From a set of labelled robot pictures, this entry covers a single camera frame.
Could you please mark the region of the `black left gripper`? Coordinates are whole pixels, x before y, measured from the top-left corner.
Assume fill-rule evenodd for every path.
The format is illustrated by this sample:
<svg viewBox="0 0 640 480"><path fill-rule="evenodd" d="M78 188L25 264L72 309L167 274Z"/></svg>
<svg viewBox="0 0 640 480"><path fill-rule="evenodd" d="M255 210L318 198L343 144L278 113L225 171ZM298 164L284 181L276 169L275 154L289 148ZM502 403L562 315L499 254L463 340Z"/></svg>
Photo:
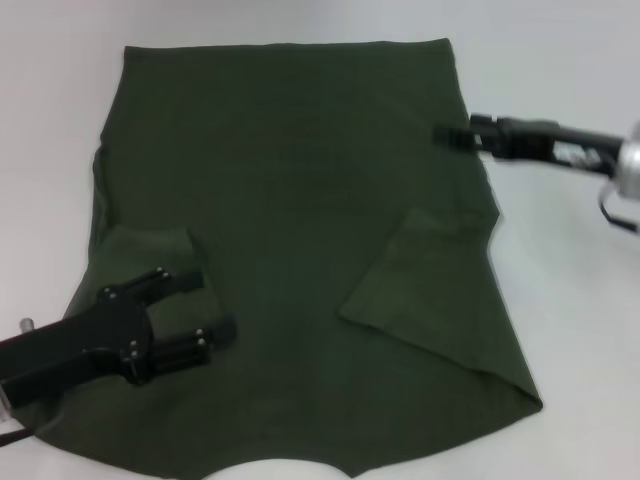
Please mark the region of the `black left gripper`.
<svg viewBox="0 0 640 480"><path fill-rule="evenodd" d="M0 341L0 390L12 408L21 408L103 376L136 384L150 372L156 377L208 363L213 352L236 340L234 317L151 346L146 314L147 306L203 287L200 270L171 274L158 267L125 283L124 290L103 292L78 315Z"/></svg>

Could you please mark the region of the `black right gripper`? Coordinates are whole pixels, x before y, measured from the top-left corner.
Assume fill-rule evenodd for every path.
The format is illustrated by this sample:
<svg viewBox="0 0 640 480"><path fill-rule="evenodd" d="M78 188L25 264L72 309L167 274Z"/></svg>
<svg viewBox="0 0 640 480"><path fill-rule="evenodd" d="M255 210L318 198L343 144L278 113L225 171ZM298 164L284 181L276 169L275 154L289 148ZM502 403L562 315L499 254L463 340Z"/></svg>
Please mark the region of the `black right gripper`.
<svg viewBox="0 0 640 480"><path fill-rule="evenodd" d="M620 137L545 120L473 114L469 126L435 126L433 141L453 150L478 148L496 160L537 161L605 176L614 173L624 143Z"/></svg>

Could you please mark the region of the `dark green t-shirt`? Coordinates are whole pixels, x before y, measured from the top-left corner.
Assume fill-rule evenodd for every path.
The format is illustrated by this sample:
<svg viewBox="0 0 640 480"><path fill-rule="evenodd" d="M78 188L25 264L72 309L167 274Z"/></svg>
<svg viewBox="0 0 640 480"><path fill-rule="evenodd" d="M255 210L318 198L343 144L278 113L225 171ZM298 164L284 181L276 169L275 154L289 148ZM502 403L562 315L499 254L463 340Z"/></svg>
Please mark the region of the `dark green t-shirt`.
<svg viewBox="0 0 640 480"><path fill-rule="evenodd" d="M267 459L357 476L541 411L488 258L485 169L451 44L129 47L100 136L89 264L69 305L164 267L206 285L158 334L223 315L209 363L106 377L19 409L41 439L117 468L203 480Z"/></svg>

